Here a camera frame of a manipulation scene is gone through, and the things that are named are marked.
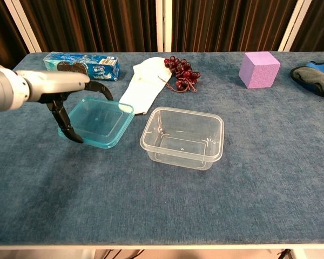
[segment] blue tabletop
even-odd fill
[[[16,69],[44,70],[46,54]],[[201,73],[198,92],[163,89],[111,149],[58,136],[46,105],[0,113],[0,245],[324,243],[324,98],[289,76],[324,62],[324,52],[273,54],[281,62],[273,87],[248,90],[238,76],[243,53],[176,53]],[[106,83],[115,100],[133,65],[169,56],[115,55],[123,73]],[[74,93],[66,109],[85,96],[100,94]],[[150,160],[139,138],[158,106],[219,115],[221,160],[207,171]]]

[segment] pink foam cube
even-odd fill
[[[241,63],[239,77],[247,88],[271,87],[280,65],[268,51],[247,52]]]

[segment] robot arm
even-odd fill
[[[26,101],[47,104],[65,136],[78,143],[83,143],[83,139],[71,126],[63,102],[71,93],[81,90],[101,92],[113,100],[106,86],[81,73],[25,70],[14,73],[0,66],[0,111],[18,109]]]

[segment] grape stem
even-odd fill
[[[175,90],[175,89],[174,89],[174,88],[173,88],[173,87],[172,87],[168,82],[166,82],[165,80],[163,80],[163,79],[160,78],[159,76],[158,76],[158,78],[161,79],[164,83],[166,83],[166,86],[167,86],[167,88],[168,88],[169,90],[172,90],[172,91],[174,91],[174,92],[177,92],[177,93],[184,93],[184,92],[190,90],[190,86],[191,86],[191,88],[192,88],[192,90],[193,90],[194,93],[197,92],[197,89],[194,88],[194,83],[190,82],[187,78],[179,78],[180,80],[184,80],[184,79],[185,79],[186,81],[188,81],[188,86],[187,86],[185,89],[181,90],[181,91],[179,91],[179,90]]]

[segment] plastic container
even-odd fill
[[[207,170],[222,156],[224,122],[214,114],[158,107],[140,145],[156,162]]]
[[[111,148],[118,143],[134,114],[130,105],[86,97],[74,107],[69,117],[72,127],[85,144]],[[58,134],[66,138],[60,128]]]

